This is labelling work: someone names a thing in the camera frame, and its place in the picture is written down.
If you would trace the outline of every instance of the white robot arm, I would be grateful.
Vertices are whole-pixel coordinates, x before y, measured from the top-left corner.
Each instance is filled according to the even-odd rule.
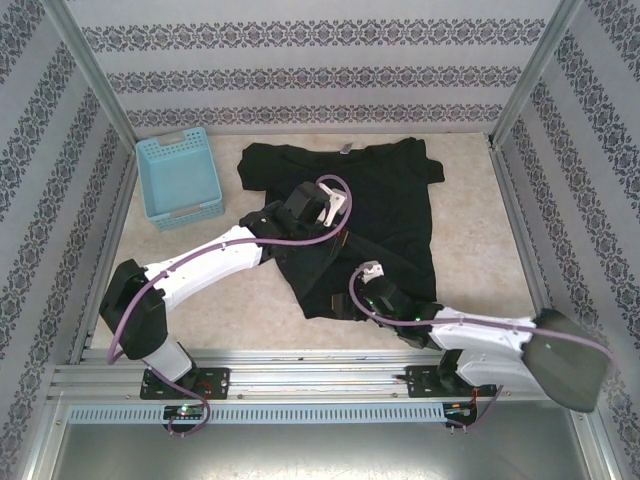
[[[134,260],[123,262],[112,277],[100,314],[115,333],[133,297],[151,279],[169,270],[166,278],[155,283],[141,297],[128,317],[119,341],[128,358],[143,359],[171,382],[191,389],[190,382],[195,378],[193,371],[197,367],[182,346],[169,335],[166,314],[195,292],[227,275],[255,267],[282,254],[282,250],[278,250],[281,247],[277,246],[227,243],[247,238],[309,238],[310,232],[322,232],[330,227],[336,215],[344,213],[345,202],[343,192],[322,183],[306,182],[294,191],[287,202],[274,202],[259,212],[248,214],[240,225],[197,249],[145,267],[139,267]],[[204,253],[197,261],[186,263],[175,271],[170,270],[180,260],[214,244],[222,244],[222,248]],[[443,358],[447,358],[448,364],[454,357],[455,371],[447,372],[450,377],[455,377],[452,389],[455,390],[456,384],[467,389],[469,386],[505,385],[513,390],[544,391],[558,403],[577,410],[590,411],[595,406],[595,398],[608,367],[608,360],[603,361],[601,354],[595,357],[592,352],[585,353],[584,348],[566,350],[553,342],[541,344],[535,340],[536,335],[516,331],[515,328],[512,331],[500,330],[463,321],[475,318],[514,327],[536,328],[540,326],[540,316],[487,317],[414,300],[385,279],[382,265],[369,262],[366,266],[360,282],[360,294],[368,300],[375,313],[399,320],[414,319],[416,314],[419,314],[417,319],[423,320],[460,319],[459,323],[393,327],[400,338],[413,346],[444,350]],[[581,334],[573,322],[558,312],[545,315],[544,328]],[[583,372],[579,378],[575,374],[578,371]]]

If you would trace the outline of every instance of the perforated metal strip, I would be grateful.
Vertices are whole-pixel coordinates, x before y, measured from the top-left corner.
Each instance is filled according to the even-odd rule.
[[[358,405],[216,405],[214,424],[413,423],[445,421],[442,403]],[[69,424],[159,424],[162,405],[82,405],[71,409]],[[176,423],[198,423],[180,420]]]

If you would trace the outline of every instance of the patterned wallpaper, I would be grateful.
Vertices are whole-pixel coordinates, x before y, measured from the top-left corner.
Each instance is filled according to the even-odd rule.
[[[490,132],[557,0],[68,0],[141,137]]]
[[[66,363],[128,152],[42,5],[1,0],[0,479]]]
[[[585,1],[502,146],[551,304],[616,353],[600,410],[640,478],[640,15]]]

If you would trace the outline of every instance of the purple cable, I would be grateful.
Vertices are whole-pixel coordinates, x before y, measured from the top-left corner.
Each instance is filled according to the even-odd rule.
[[[229,240],[228,242],[216,243],[214,245],[209,245],[208,247],[203,248],[202,250],[198,250],[197,252],[193,252],[191,255],[188,255],[188,256],[180,259],[179,261],[177,261],[176,263],[171,265],[171,267],[169,267],[166,270],[163,270],[158,275],[156,275],[151,280],[149,280],[138,291],[138,293],[135,294],[133,299],[131,299],[131,302],[129,302],[129,305],[127,305],[127,308],[125,309],[124,313],[122,314],[122,318],[120,319],[120,323],[118,324],[118,328],[116,329],[115,333],[113,334],[113,340],[111,341],[111,345],[109,346],[109,351],[107,352],[107,363],[109,365],[113,365],[115,363],[115,361],[117,360],[118,357],[116,357],[116,349],[118,348],[118,344],[120,343],[120,337],[122,337],[122,332],[124,331],[125,327],[127,326],[127,322],[129,321],[129,317],[131,316],[131,313],[133,312],[133,309],[136,307],[138,302],[140,302],[140,299],[142,299],[144,294],[147,293],[149,290],[151,290],[151,288],[153,288],[153,286],[156,283],[158,283],[163,278],[167,278],[169,276],[169,272],[176,271],[176,269],[180,268],[185,263],[188,263],[191,260],[194,260],[194,259],[196,259],[196,258],[198,258],[198,257],[200,257],[200,256],[202,256],[202,255],[204,255],[206,253],[213,252],[214,250],[219,250],[221,248],[231,247],[233,245],[243,245],[243,244],[246,244],[246,243],[255,243],[256,245],[283,245],[283,246],[291,246],[291,247],[304,247],[304,246],[309,246],[309,245],[315,245],[317,243],[322,243],[322,242],[324,242],[326,240],[329,240],[330,238],[335,236],[337,233],[339,233],[345,227],[345,225],[347,224],[347,221],[349,220],[349,216],[351,215],[351,210],[352,210],[352,207],[353,207],[353,205],[352,205],[352,197],[351,197],[351,189],[349,188],[349,186],[347,185],[347,183],[344,180],[342,180],[340,177],[338,177],[336,175],[323,175],[322,177],[318,178],[318,180],[316,180],[316,183],[320,183],[320,182],[323,182],[325,180],[334,180],[334,181],[338,182],[340,184],[340,186],[342,187],[342,189],[344,190],[346,196],[347,196],[347,210],[345,211],[345,213],[344,213],[344,215],[342,217],[342,220],[340,221],[340,223],[338,223],[336,228],[331,230],[329,233],[326,233],[326,234],[324,234],[324,235],[322,235],[320,237],[312,238],[312,239],[309,239],[309,240],[277,240],[277,239],[269,239],[269,238],[238,238],[236,240]]]
[[[458,427],[463,428],[465,433],[468,430],[475,430],[477,428],[478,424],[480,423],[480,421],[483,420],[489,414],[489,412],[491,412],[491,410],[493,410],[495,404],[498,402],[498,397],[502,393],[502,389],[503,388],[504,388],[504,385],[500,385],[498,387],[498,389],[496,390],[495,395],[493,397],[491,397],[491,400],[489,401],[489,405],[487,405],[487,408],[484,409],[484,411],[482,412],[482,415],[477,417],[476,421],[473,422],[471,425],[465,425],[462,422],[459,422],[457,420],[452,420],[450,418],[447,418],[447,422],[448,423],[453,423],[454,425],[457,425]],[[477,409],[478,408],[478,400],[477,400],[477,398],[476,398],[475,404],[476,404],[476,409]]]
[[[454,323],[458,323],[458,324],[466,323],[471,325],[480,325],[481,327],[498,328],[501,330],[509,330],[514,332],[526,332],[526,333],[531,333],[533,335],[542,335],[543,337],[558,338],[561,340],[579,343],[587,347],[595,348],[599,352],[606,355],[609,358],[609,360],[611,360],[612,365],[616,365],[616,359],[613,353],[611,353],[611,351],[608,348],[603,347],[599,343],[594,342],[593,340],[589,340],[587,338],[578,337],[577,335],[571,335],[563,332],[554,332],[553,330],[547,330],[544,328],[509,325],[505,323],[493,322],[491,320],[480,320],[477,318],[464,318],[464,319],[463,318],[436,318],[433,320],[419,320],[419,321],[411,322],[411,321],[393,320],[391,318],[381,317],[380,315],[376,314],[375,312],[372,312],[367,307],[365,307],[362,304],[362,302],[360,302],[360,300],[358,299],[358,296],[356,295],[356,287],[355,287],[356,279],[366,268],[367,267],[360,267],[356,269],[355,272],[353,272],[353,275],[351,275],[351,278],[349,279],[349,295],[351,295],[351,299],[353,300],[353,303],[356,305],[356,307],[358,307],[360,311],[365,313],[369,318],[372,318],[380,323],[385,323],[387,325],[393,325],[396,327],[419,327],[422,325],[443,325],[443,324],[446,325],[446,324],[454,324]]]
[[[169,380],[167,377],[162,375],[162,373],[160,373],[158,370],[153,368],[148,363],[147,363],[147,365],[148,365],[149,369],[153,372],[153,374],[156,377],[158,377],[164,383],[169,385],[171,388],[174,388],[174,389],[178,390],[180,393],[183,393],[184,395],[187,395],[187,396],[189,396],[189,397],[191,397],[191,398],[193,398],[195,400],[200,400],[202,402],[202,405],[204,406],[205,410],[207,411],[207,413],[202,417],[202,421],[200,423],[198,423],[192,429],[187,430],[186,432],[176,432],[175,430],[173,430],[171,428],[171,426],[173,425],[173,421],[176,419],[176,417],[171,417],[171,419],[169,419],[169,424],[167,425],[167,430],[169,431],[169,435],[177,435],[179,437],[184,438],[187,435],[192,435],[192,434],[196,433],[198,430],[202,430],[204,428],[204,426],[209,422],[209,417],[211,417],[211,405],[209,405],[209,402],[205,398],[203,398],[200,395],[198,395],[197,393],[192,392],[191,390],[187,390],[186,388],[181,387],[177,383],[172,382],[171,380]]]
[[[127,305],[127,308],[125,309],[124,313],[122,314],[122,318],[120,319],[120,323],[118,324],[118,328],[116,328],[115,333],[113,334],[113,340],[111,341],[111,345],[109,346],[109,351],[107,352],[107,363],[109,365],[113,365],[118,358],[120,358],[123,354],[123,351],[120,351],[118,353],[116,353],[116,349],[118,348],[118,344],[120,343],[120,338],[122,337],[122,332],[124,332],[124,329],[127,325],[127,322],[129,321],[129,318],[131,317],[131,313],[133,312],[133,309],[136,307],[136,305],[138,304],[138,302],[140,302],[140,300],[142,299],[142,297],[145,295],[145,293],[147,293],[149,290],[151,290],[153,288],[153,286],[158,283],[160,280],[162,280],[163,278],[167,278],[169,276],[169,272],[174,272],[176,269],[180,268],[182,265],[206,254],[209,252],[213,252],[215,250],[219,250],[219,249],[224,249],[226,247],[230,247],[233,245],[243,245],[246,243],[255,243],[256,245],[283,245],[283,246],[291,246],[291,247],[305,247],[305,246],[309,246],[309,245],[315,245],[317,243],[322,243],[324,241],[327,241],[329,239],[331,239],[332,237],[334,237],[335,235],[337,235],[338,233],[340,233],[340,231],[345,227],[345,225],[347,224],[347,221],[349,220],[349,216],[351,215],[351,210],[353,208],[353,204],[352,204],[352,196],[351,196],[351,189],[349,188],[349,185],[347,185],[347,183],[342,180],[340,177],[336,176],[336,175],[323,175],[320,178],[318,178],[318,180],[316,180],[316,183],[320,183],[323,182],[325,180],[334,180],[336,182],[338,182],[340,184],[340,186],[342,187],[342,189],[344,190],[346,197],[347,197],[347,209],[344,213],[344,215],[342,216],[342,220],[338,223],[338,225],[331,230],[329,233],[326,233],[320,237],[317,238],[312,238],[309,240],[277,240],[277,239],[268,239],[268,238],[239,238],[236,240],[229,240],[228,242],[222,242],[222,243],[216,243],[214,245],[210,245],[206,248],[203,248],[201,250],[198,250],[197,252],[192,253],[191,255],[188,255],[182,259],[180,259],[179,261],[177,261],[176,263],[174,263],[173,265],[171,265],[171,267],[169,267],[167,270],[163,270],[162,272],[160,272],[158,275],[156,275],[155,277],[153,277],[151,280],[149,280],[139,291],[138,293],[135,294],[135,296],[131,299],[131,302],[129,302],[129,305]],[[209,402],[204,399],[203,397],[201,397],[200,395],[198,395],[197,393],[194,393],[192,391],[189,391],[185,388],[182,388],[181,386],[177,385],[176,383],[172,382],[171,380],[169,380],[167,377],[165,377],[164,375],[162,375],[159,371],[157,371],[155,368],[149,366],[149,368],[151,369],[151,371],[154,373],[154,375],[156,377],[158,377],[160,380],[162,380],[164,383],[166,383],[167,385],[169,385],[171,388],[174,388],[175,390],[178,390],[179,392],[183,393],[184,395],[187,395],[191,398],[194,398],[196,400],[199,400],[202,402],[202,404],[205,406],[205,409],[207,411],[206,415],[203,416],[202,418],[202,422],[200,422],[199,424],[197,424],[195,427],[193,427],[191,430],[187,431],[187,432],[183,432],[183,433],[176,433],[172,430],[171,426],[173,424],[173,418],[169,421],[169,425],[167,426],[167,430],[169,430],[169,434],[170,435],[179,435],[181,437],[185,437],[187,435],[191,435],[193,433],[196,433],[197,431],[201,430],[202,428],[204,428],[204,426],[209,422],[209,417],[211,416],[211,406],[209,405]]]

